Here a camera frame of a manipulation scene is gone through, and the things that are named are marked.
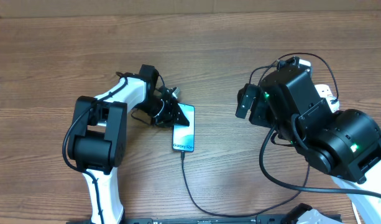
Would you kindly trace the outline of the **Galaxy smartphone blue screen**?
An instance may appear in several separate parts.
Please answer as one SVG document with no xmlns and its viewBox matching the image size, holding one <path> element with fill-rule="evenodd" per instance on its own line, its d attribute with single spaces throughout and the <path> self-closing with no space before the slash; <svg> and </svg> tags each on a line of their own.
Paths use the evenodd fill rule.
<svg viewBox="0 0 381 224">
<path fill-rule="evenodd" d="M 172 136 L 172 149 L 174 151 L 193 152 L 195 148 L 195 107 L 192 105 L 179 104 L 188 126 L 174 125 Z"/>
</svg>

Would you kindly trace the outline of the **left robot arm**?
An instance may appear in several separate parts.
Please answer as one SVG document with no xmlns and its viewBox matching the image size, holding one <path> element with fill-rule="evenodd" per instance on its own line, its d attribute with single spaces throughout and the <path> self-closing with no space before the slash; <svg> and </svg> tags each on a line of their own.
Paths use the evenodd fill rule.
<svg viewBox="0 0 381 224">
<path fill-rule="evenodd" d="M 65 164 L 83 174 L 88 186 L 92 215 L 87 223 L 124 223 L 117 168 L 124 158 L 131 110 L 146 113 L 151 126 L 191 126 L 178 102 L 178 88 L 157 87 L 162 77 L 154 66 L 142 65 L 138 73 L 116 74 L 119 81 L 107 92 L 76 100 L 62 143 Z"/>
</svg>

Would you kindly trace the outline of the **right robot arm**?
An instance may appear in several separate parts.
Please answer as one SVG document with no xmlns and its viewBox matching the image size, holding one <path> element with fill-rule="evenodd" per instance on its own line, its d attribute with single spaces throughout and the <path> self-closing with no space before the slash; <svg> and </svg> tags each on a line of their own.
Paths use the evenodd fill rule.
<svg viewBox="0 0 381 224">
<path fill-rule="evenodd" d="M 381 129 L 366 113 L 340 110 L 339 93 L 312 81 L 300 54 L 263 67 L 257 84 L 237 94 L 236 116 L 269 129 L 266 142 L 286 140 L 307 163 L 331 176 L 366 223 L 381 223 Z"/>
</svg>

